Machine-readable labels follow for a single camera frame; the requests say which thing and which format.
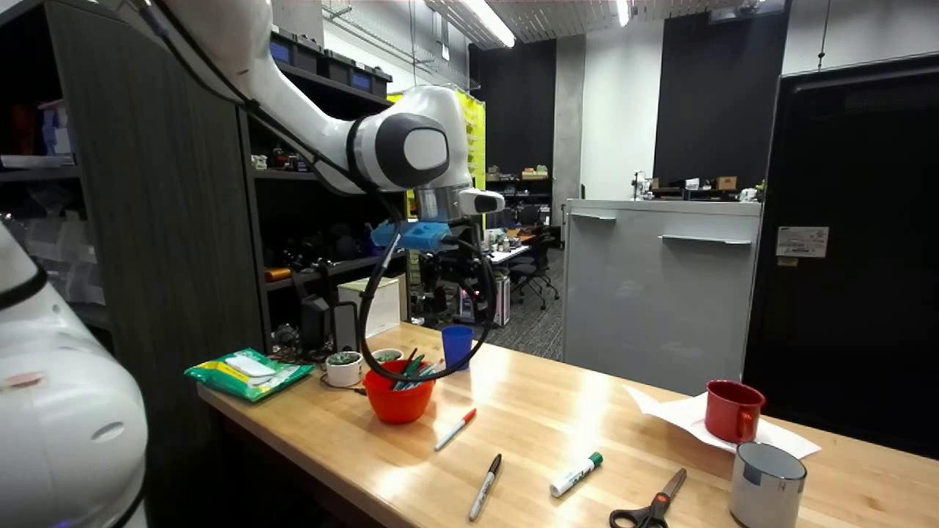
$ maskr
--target red bowl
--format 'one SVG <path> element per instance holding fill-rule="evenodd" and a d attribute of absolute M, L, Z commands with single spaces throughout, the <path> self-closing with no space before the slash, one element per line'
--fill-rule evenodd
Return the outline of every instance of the red bowl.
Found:
<path fill-rule="evenodd" d="M 407 367 L 407 361 L 386 361 L 384 364 L 386 373 L 401 373 L 406 367 Z M 364 374 L 364 389 L 367 389 L 370 404 L 382 421 L 406 424 L 406 421 L 419 418 L 429 411 L 433 382 L 422 382 L 407 389 L 394 389 L 391 379 L 370 370 Z"/>

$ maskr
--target ceiling light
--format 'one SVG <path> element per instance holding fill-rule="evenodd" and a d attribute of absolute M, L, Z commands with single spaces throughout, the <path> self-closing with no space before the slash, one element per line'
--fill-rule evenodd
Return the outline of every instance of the ceiling light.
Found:
<path fill-rule="evenodd" d="M 620 15 L 620 25 L 626 25 L 630 17 L 627 0 L 615 0 L 615 15 Z"/>
<path fill-rule="evenodd" d="M 485 30 L 489 30 L 504 47 L 516 44 L 516 36 L 504 25 L 504 19 L 485 0 L 460 0 Z"/>

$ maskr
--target chair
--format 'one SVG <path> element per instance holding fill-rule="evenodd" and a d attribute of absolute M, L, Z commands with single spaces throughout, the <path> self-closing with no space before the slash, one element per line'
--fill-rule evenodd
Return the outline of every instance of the chair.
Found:
<path fill-rule="evenodd" d="M 561 250 L 561 232 L 552 225 L 538 225 L 529 247 L 532 250 L 508 266 L 511 292 L 514 292 L 514 303 L 526 303 L 526 289 L 533 285 L 541 292 L 541 311 L 546 311 L 549 289 L 555 292 L 555 300 L 561 300 L 561 289 L 555 288 L 552 269 L 549 269 L 549 250 Z"/>

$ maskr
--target gray floor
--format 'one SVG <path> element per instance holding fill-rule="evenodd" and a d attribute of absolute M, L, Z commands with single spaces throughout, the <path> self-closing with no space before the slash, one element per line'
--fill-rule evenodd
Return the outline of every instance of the gray floor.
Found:
<path fill-rule="evenodd" d="M 561 289 L 561 300 L 549 292 L 549 308 L 541 311 L 541 285 L 526 288 L 526 303 L 511 304 L 511 316 L 504 327 L 489 332 L 489 342 L 532 352 L 532 354 L 546 354 L 546 358 L 561 358 L 563 352 L 563 326 L 561 326 L 561 303 L 563 303 L 563 251 L 552 250 L 552 281 Z"/>

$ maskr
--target wooden table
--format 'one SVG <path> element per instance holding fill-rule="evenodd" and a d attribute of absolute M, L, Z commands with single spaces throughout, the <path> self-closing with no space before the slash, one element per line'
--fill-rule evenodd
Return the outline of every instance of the wooden table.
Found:
<path fill-rule="evenodd" d="M 438 332 L 416 326 L 384 332 L 370 342 L 441 354 Z M 642 508 L 676 468 L 687 465 L 690 479 L 668 509 L 668 525 L 730 528 L 734 458 L 642 417 L 626 386 L 676 398 L 656 386 L 501 345 L 485 345 L 470 373 L 438 382 L 430 411 L 413 424 L 382 424 L 364 395 L 332 389 L 320 379 L 306 379 L 262 404 L 200 392 L 382 525 L 467 525 L 485 468 L 501 451 L 501 473 L 474 525 L 607 525 L 612 508 Z M 433 451 L 433 439 L 472 404 L 474 421 Z M 809 479 L 797 525 L 939 525 L 939 461 L 781 424 L 821 445 L 803 461 Z M 589 451 L 602 451 L 605 465 L 555 501 L 549 481 Z"/>

